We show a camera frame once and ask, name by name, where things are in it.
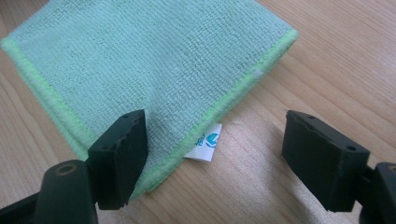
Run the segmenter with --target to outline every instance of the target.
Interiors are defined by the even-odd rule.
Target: folded towel
[[[77,156],[145,109],[155,189],[268,73],[297,32],[249,0],[50,1],[1,41]]]

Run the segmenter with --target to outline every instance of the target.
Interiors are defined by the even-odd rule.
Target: cloth edge
[[[52,122],[55,123],[77,157],[80,160],[86,160],[88,158],[87,149],[94,141],[93,134],[86,129],[69,106],[64,103],[62,97],[40,75],[12,38],[2,39],[0,47],[14,62],[23,82],[44,108]]]
[[[298,32],[289,30],[271,49],[265,53],[256,65],[241,77],[238,83],[202,117],[201,122],[195,125],[190,132],[180,141],[172,153],[149,173],[144,174],[136,183],[131,199],[136,199],[145,191],[156,189],[183,161],[183,156],[190,150],[196,136],[202,134],[214,122],[221,120],[243,97],[274,67],[276,62],[291,47],[297,39]]]

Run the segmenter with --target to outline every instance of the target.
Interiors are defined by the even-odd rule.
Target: cloth label
[[[195,143],[195,147],[184,157],[197,161],[212,161],[216,144],[218,143],[221,124],[212,125]]]

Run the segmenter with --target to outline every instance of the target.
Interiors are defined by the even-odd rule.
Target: table surface
[[[396,162],[396,2],[261,0],[299,31],[290,51],[223,120],[210,163],[184,161],[156,190],[101,223],[357,223],[326,212],[281,156],[289,109],[331,124]],[[0,37],[45,0],[0,1]],[[0,207],[39,191],[44,172],[74,159],[0,50]]]

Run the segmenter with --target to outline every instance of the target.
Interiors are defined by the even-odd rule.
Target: clamp jaw
[[[396,164],[367,165],[370,151],[320,119],[288,111],[282,155],[326,210],[362,205],[360,223],[396,223]]]
[[[44,174],[41,190],[0,210],[0,223],[97,223],[101,210],[128,203],[148,156],[144,110],[118,118],[88,150]]]

